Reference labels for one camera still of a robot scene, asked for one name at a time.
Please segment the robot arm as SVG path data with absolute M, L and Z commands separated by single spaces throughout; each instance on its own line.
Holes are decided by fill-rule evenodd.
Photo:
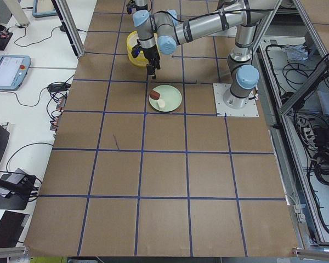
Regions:
M 224 103 L 234 109 L 246 106 L 248 97 L 259 81 L 259 72 L 252 65 L 258 24 L 280 6 L 280 1 L 220 1 L 217 10 L 187 20 L 177 18 L 175 10 L 151 14 L 146 1 L 130 1 L 127 12 L 135 9 L 133 22 L 138 39 L 131 55 L 143 53 L 147 74 L 156 78 L 160 55 L 171 55 L 177 46 L 214 33 L 237 28 L 235 46 L 228 56 L 232 84 L 224 93 Z
M 126 4 L 126 11 L 128 14 L 131 14 L 133 10 L 139 11 L 139 10 L 152 10 L 152 0 L 130 0 Z

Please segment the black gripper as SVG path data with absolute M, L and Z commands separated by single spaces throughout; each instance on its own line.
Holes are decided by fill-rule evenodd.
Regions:
M 147 64 L 147 75 L 155 76 L 155 66 L 157 70 L 161 69 L 160 54 L 158 52 L 157 46 L 144 49 L 144 55 L 149 62 L 149 64 Z

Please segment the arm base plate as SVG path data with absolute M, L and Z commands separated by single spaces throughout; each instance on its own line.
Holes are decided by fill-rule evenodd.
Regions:
M 256 99 L 251 90 L 248 97 L 240 99 L 232 95 L 230 83 L 213 83 L 215 108 L 218 117 L 259 117 Z

